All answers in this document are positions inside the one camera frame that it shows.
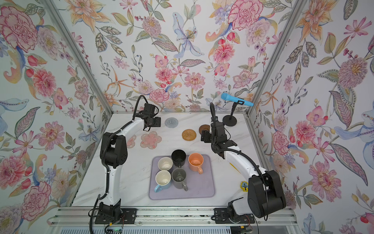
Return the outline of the brown wooden round coaster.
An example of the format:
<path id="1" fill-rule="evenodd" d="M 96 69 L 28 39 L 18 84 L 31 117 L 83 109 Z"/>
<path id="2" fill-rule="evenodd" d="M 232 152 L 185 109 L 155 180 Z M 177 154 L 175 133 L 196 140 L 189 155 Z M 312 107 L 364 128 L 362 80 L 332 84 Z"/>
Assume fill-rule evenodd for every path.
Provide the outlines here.
<path id="1" fill-rule="evenodd" d="M 210 125 L 204 124 L 204 125 L 201 125 L 199 127 L 199 133 L 200 133 L 200 135 L 203 135 L 205 131 L 207 131 L 208 133 L 210 133 Z"/>

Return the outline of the grey round patterned coaster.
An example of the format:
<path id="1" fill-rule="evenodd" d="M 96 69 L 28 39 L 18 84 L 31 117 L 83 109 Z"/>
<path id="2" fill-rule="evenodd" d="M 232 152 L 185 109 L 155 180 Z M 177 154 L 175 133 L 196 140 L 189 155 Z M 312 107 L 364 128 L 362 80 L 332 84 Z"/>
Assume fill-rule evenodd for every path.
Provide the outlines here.
<path id="1" fill-rule="evenodd" d="M 175 128 L 175 127 L 178 126 L 178 124 L 179 124 L 178 119 L 173 118 L 173 117 L 167 118 L 165 120 L 165 126 L 168 127 L 168 128 Z"/>

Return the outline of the pink flower coaster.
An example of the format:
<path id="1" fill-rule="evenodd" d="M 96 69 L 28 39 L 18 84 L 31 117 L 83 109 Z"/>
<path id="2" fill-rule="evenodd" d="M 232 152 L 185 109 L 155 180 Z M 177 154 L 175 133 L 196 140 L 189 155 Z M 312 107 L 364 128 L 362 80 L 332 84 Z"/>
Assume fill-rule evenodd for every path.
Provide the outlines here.
<path id="1" fill-rule="evenodd" d="M 155 149 L 157 145 L 162 141 L 162 137 L 159 136 L 155 131 L 141 136 L 140 146 L 142 148 Z"/>
<path id="2" fill-rule="evenodd" d="M 132 136 L 128 141 L 127 141 L 127 148 L 133 148 L 135 146 L 135 140 L 136 136 Z"/>

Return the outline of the light blue mug cream interior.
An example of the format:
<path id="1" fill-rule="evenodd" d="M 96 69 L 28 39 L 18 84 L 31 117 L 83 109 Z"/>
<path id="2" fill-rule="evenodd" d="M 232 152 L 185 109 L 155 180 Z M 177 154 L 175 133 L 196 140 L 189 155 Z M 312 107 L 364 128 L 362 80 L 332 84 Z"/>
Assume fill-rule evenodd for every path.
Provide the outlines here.
<path id="1" fill-rule="evenodd" d="M 161 170 L 155 176 L 156 187 L 154 191 L 156 193 L 168 189 L 171 186 L 171 174 L 169 171 Z"/>

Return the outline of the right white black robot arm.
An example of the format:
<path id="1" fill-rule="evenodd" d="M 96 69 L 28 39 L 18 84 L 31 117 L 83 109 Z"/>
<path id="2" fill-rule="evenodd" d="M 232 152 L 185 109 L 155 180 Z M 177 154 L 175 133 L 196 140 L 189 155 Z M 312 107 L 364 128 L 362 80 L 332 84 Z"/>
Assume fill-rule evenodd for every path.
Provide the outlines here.
<path id="1" fill-rule="evenodd" d="M 243 153 L 234 141 L 227 138 L 222 122 L 211 120 L 210 130 L 202 131 L 201 141 L 209 143 L 213 153 L 228 161 L 247 179 L 246 205 L 236 205 L 239 199 L 233 200 L 228 205 L 228 209 L 232 210 L 231 219 L 239 215 L 238 208 L 244 208 L 241 215 L 253 214 L 264 219 L 267 219 L 269 214 L 286 208 L 287 202 L 279 174 L 260 167 Z"/>

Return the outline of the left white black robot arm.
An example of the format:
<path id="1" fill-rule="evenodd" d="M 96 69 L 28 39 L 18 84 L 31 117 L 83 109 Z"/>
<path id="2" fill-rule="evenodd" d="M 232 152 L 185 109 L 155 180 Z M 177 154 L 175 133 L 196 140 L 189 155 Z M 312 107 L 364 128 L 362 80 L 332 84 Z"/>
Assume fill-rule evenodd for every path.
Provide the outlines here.
<path id="1" fill-rule="evenodd" d="M 106 187 L 104 195 L 98 198 L 98 215 L 108 222 L 118 221 L 122 216 L 119 186 L 122 166 L 128 158 L 127 137 L 160 127 L 161 118 L 157 114 L 158 107 L 145 103 L 144 109 L 135 113 L 128 123 L 115 132 L 103 135 L 100 159 L 106 170 Z"/>

